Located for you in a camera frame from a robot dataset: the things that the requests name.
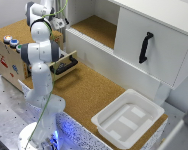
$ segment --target drawer handle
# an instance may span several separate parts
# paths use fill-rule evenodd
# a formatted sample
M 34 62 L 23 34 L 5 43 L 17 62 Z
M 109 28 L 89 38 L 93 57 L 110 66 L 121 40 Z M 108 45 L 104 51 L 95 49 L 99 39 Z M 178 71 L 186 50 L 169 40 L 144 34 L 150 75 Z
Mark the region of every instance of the drawer handle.
M 72 68 L 73 66 L 75 66 L 76 64 L 78 64 L 78 61 L 72 57 L 72 55 L 69 56 L 69 60 L 71 61 L 70 64 L 68 64 L 67 66 L 64 66 L 64 67 L 58 67 L 55 74 L 56 75 L 60 75 L 62 74 L 63 72 L 67 71 L 68 69 Z M 54 73 L 54 67 L 53 66 L 50 66 L 50 71 L 52 73 Z
M 141 49 L 141 54 L 139 57 L 139 63 L 142 64 L 143 62 L 145 62 L 147 60 L 147 57 L 145 57 L 145 53 L 147 50 L 147 46 L 148 46 L 148 40 L 151 39 L 154 35 L 150 32 L 147 32 L 147 36 L 145 37 L 144 41 L 143 41 L 143 45 L 142 45 L 142 49 Z

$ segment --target cabinet door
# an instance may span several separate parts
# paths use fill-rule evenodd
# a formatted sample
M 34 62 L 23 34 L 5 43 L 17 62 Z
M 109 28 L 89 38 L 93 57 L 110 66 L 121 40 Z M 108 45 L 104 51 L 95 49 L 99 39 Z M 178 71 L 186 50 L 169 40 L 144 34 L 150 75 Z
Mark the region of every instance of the cabinet door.
M 148 40 L 147 60 L 140 64 L 139 56 L 148 32 L 154 36 Z M 187 51 L 187 35 L 127 9 L 120 9 L 115 55 L 173 86 Z

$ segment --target cork surface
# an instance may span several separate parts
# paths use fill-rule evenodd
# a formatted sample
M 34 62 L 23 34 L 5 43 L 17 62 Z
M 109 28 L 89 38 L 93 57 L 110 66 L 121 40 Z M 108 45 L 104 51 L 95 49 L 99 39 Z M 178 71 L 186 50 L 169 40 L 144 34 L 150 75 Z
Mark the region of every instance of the cork surface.
M 83 20 L 72 28 L 114 49 L 117 26 L 97 16 Z
M 20 44 L 35 43 L 31 37 L 30 27 L 27 26 L 26 19 L 0 28 L 0 41 L 3 42 L 3 38 L 6 35 L 11 35 L 13 39 L 19 40 Z M 55 37 L 62 35 L 58 31 L 53 31 Z
M 31 80 L 23 82 L 33 88 Z M 75 70 L 57 80 L 53 89 L 53 94 L 66 100 L 64 111 L 114 150 L 118 149 L 99 134 L 91 118 L 123 92 L 125 89 L 80 62 Z M 142 148 L 166 119 L 167 115 L 163 115 L 130 150 Z

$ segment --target white plastic bin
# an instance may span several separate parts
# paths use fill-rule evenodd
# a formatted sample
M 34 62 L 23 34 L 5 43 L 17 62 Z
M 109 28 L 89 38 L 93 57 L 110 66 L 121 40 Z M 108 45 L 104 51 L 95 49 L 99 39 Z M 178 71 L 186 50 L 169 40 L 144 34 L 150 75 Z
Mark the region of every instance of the white plastic bin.
M 164 109 L 127 90 L 92 118 L 99 133 L 120 149 L 130 149 L 163 115 Z

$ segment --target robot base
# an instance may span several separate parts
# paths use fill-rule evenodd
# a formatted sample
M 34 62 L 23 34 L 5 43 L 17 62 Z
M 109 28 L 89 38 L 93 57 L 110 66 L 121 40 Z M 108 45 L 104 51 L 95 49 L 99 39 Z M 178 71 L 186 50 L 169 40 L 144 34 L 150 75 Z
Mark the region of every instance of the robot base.
M 18 150 L 43 150 L 41 146 L 37 147 L 33 142 L 29 142 L 27 148 L 25 149 L 28 142 L 28 138 L 31 136 L 31 133 L 35 129 L 36 124 L 36 122 L 29 124 L 20 132 L 18 137 Z

